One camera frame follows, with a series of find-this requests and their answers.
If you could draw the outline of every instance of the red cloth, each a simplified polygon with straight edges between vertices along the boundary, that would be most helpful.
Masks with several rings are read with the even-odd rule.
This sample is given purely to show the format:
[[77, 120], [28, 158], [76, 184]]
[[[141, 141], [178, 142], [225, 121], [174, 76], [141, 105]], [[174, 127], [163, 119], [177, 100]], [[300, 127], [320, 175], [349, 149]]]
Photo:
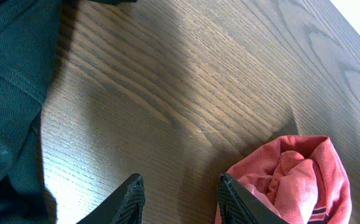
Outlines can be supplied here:
[[288, 223], [349, 222], [349, 180], [329, 137], [279, 137], [227, 172]]

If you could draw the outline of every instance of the cloth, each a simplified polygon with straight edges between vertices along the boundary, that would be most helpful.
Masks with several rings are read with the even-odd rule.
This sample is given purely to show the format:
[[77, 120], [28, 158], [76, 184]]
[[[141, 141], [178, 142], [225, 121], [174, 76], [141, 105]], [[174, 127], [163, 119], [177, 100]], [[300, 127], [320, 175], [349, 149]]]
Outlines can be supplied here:
[[0, 223], [48, 222], [36, 140], [60, 8], [61, 0], [0, 0]]
[[288, 223], [349, 222], [349, 180], [329, 137], [279, 137], [227, 172]]

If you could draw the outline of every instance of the pink fabric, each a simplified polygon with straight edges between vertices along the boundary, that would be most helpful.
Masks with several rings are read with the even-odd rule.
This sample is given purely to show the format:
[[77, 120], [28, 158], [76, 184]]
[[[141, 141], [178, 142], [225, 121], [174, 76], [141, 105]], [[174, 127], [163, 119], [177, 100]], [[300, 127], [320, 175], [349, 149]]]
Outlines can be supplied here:
[[349, 180], [329, 137], [279, 137], [227, 172], [288, 223], [349, 222]]

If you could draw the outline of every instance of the teal fabric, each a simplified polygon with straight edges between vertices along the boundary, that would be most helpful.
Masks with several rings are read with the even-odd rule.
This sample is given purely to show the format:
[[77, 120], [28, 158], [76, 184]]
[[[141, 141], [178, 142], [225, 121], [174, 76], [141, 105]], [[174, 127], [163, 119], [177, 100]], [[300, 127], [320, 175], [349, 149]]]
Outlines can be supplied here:
[[60, 8], [61, 0], [0, 0], [0, 223], [48, 222], [36, 139]]

